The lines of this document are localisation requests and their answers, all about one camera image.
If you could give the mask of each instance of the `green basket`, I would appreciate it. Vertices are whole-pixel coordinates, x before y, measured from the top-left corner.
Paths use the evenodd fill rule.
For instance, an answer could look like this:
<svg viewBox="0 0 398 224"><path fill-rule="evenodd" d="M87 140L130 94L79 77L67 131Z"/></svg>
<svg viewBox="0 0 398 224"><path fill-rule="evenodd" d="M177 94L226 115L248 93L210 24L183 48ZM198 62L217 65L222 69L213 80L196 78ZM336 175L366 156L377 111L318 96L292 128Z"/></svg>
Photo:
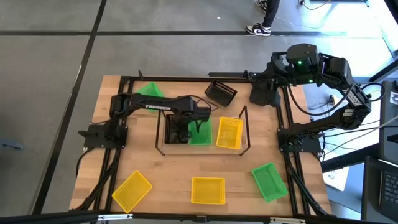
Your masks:
<svg viewBox="0 0 398 224"><path fill-rule="evenodd" d="M146 96L159 96L159 97L164 97L163 93L161 92L161 90L159 89L159 87L157 87L156 83L152 82L144 87L142 87L141 89L137 90L136 93L142 94L142 95L146 95Z"/></svg>
<svg viewBox="0 0 398 224"><path fill-rule="evenodd" d="M200 125L199 133L197 132L197 126L195 122L191 122L188 125L188 130L192 133L192 137L189 140L190 146L208 146L213 144L213 131L212 131L211 119L206 122L202 122Z"/></svg>
<svg viewBox="0 0 398 224"><path fill-rule="evenodd" d="M267 202L287 195L286 186L273 163L257 167L253 169L252 173L262 197Z"/></svg>

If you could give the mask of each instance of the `wooden table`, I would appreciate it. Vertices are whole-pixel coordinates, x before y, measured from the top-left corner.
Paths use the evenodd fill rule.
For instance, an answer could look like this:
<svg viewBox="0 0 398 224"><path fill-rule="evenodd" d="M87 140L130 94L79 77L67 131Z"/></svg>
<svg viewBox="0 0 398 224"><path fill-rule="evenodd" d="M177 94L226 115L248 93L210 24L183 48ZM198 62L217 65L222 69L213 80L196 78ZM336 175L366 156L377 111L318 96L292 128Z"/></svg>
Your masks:
<svg viewBox="0 0 398 224"><path fill-rule="evenodd" d="M110 99L117 94L120 76L104 76L93 115L93 122L109 119ZM134 82L136 91L149 82ZM166 97L198 95L206 99L204 91L209 82L156 82ZM276 129L279 127L276 109L258 106L249 102L251 85L227 83L238 91L233 102L216 110L211 117L238 116L242 107L248 107L251 148L243 156L236 154L190 154L162 156L155 149L157 113L137 110L127 119L129 133L126 147L122 150L117 189L135 170L138 170L153 185L152 190L138 203L132 213L179 213L213 215L280 215L291 216L289 196L267 203L253 179L253 168L273 162L287 186L284 160L279 152ZM293 88L300 106L306 108L302 86ZM298 123L309 122L307 115L294 105L292 114ZM282 107L285 125L287 117ZM317 158L310 153L301 153L305 183L324 210L330 212L328 196L323 182L322 170ZM79 206L97 184L104 149L94 149L81 161L70 208ZM199 205L190 202L192 177L223 177L226 179L225 205ZM100 208L104 208L108 186L105 185ZM295 186L297 205L303 213L300 191ZM112 202L112 212L123 212Z"/></svg>

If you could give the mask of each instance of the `yellow plastic basket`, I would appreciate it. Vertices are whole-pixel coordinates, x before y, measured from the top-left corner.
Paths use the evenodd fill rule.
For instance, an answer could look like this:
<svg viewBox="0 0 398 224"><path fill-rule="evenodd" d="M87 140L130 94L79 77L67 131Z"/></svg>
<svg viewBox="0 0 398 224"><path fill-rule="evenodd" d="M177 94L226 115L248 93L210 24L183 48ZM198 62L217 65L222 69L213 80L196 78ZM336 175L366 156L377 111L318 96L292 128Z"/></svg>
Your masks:
<svg viewBox="0 0 398 224"><path fill-rule="evenodd" d="M192 177L191 203L224 205L225 179L219 177Z"/></svg>
<svg viewBox="0 0 398 224"><path fill-rule="evenodd" d="M129 213L150 189L152 185L136 170L113 192L112 198L126 213Z"/></svg>
<svg viewBox="0 0 398 224"><path fill-rule="evenodd" d="M218 126L216 145L228 149L240 149L242 141L242 129L242 120L221 117L220 125Z"/></svg>

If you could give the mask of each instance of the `black basket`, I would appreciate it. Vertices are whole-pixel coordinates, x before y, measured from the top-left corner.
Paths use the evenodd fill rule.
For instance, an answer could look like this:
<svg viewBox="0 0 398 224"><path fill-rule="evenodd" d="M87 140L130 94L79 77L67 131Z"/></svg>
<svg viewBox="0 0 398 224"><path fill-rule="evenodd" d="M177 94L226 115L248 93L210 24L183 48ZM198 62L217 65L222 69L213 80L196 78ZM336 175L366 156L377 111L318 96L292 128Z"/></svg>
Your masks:
<svg viewBox="0 0 398 224"><path fill-rule="evenodd" d="M228 106L238 91L217 80L212 81L205 94L217 103Z"/></svg>

